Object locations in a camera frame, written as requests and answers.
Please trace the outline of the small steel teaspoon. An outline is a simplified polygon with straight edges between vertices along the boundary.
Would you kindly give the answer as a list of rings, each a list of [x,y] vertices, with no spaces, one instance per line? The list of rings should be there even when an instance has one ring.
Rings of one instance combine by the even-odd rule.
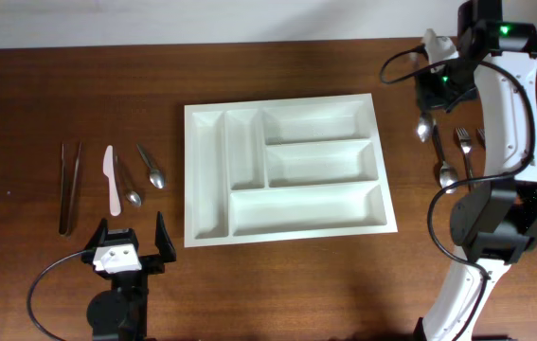
[[[141,207],[142,206],[142,199],[140,195],[134,190],[134,184],[131,180],[131,177],[129,176],[129,173],[126,170],[126,167],[120,160],[118,156],[115,157],[115,164],[116,168],[118,170],[120,179],[123,182],[124,186],[124,195],[126,200],[134,207]]]
[[[166,180],[165,180],[165,176],[164,176],[163,172],[160,169],[157,168],[157,166],[153,162],[152,157],[150,156],[150,154],[145,150],[145,148],[142,145],[137,144],[136,147],[137,147],[137,149],[138,149],[138,151],[140,153],[140,156],[141,156],[142,160],[144,161],[144,163],[146,164],[146,166],[148,168],[149,179],[150,179],[151,183],[156,188],[163,189],[166,186]]]

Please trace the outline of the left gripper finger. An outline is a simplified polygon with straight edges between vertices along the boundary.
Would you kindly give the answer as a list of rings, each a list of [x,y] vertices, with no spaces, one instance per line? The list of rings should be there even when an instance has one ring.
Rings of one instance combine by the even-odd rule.
[[[108,232],[108,222],[102,218],[98,224],[98,228],[90,238],[89,242],[84,246],[85,250],[92,250],[101,247],[105,241]]]
[[[158,211],[156,215],[154,244],[163,262],[176,261],[176,250],[167,232],[164,218],[160,211]]]

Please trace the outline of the white plastic knife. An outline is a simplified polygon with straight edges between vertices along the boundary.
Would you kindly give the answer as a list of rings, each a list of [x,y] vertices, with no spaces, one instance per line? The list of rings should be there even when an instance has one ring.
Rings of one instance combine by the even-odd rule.
[[[116,175],[114,166],[114,148],[112,145],[106,147],[102,171],[108,181],[109,210],[112,216],[118,216],[121,213],[121,204],[116,187]]]

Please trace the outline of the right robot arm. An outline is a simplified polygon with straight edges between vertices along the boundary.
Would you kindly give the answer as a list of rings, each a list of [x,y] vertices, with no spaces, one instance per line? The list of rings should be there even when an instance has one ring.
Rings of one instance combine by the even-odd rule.
[[[418,340],[469,340],[495,283],[537,246],[537,30],[503,19],[499,1],[464,2],[457,41],[427,31],[429,66],[415,76],[423,112],[480,99],[486,163],[451,212],[454,251]]]

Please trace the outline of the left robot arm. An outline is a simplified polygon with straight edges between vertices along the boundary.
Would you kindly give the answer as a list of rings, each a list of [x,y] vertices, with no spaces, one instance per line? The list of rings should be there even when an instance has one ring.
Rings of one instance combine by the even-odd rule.
[[[102,219],[83,248],[81,261],[111,282],[111,288],[88,304],[87,322],[94,340],[145,340],[148,322],[148,277],[165,272],[177,260],[163,215],[156,214],[156,254],[140,256],[133,229],[111,230]]]

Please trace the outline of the steel fork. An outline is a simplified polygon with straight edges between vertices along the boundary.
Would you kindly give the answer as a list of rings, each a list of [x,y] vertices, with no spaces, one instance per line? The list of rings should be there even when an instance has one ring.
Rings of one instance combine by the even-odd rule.
[[[476,136],[478,137],[478,141],[480,146],[485,149],[486,148],[486,140],[485,140],[485,131],[483,128],[478,128],[476,130]]]
[[[473,166],[472,166],[472,160],[471,160],[471,151],[473,148],[472,140],[465,128],[456,127],[455,132],[456,132],[456,137],[457,137],[459,148],[461,149],[463,153],[466,176],[468,179],[472,179],[474,178],[474,172],[473,172]]]

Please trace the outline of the large steel spoon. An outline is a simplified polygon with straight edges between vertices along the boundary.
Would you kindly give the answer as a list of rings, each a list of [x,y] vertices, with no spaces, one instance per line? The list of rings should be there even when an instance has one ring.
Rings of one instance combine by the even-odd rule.
[[[422,112],[419,117],[416,133],[422,143],[427,142],[433,133],[434,119],[428,112]]]
[[[440,166],[439,166],[439,184],[442,188],[453,185],[453,183],[458,181],[458,175],[456,169],[451,166],[445,158],[444,150],[442,147],[442,142],[439,134],[439,127],[437,124],[433,126],[432,133],[433,143],[435,150],[437,152]]]

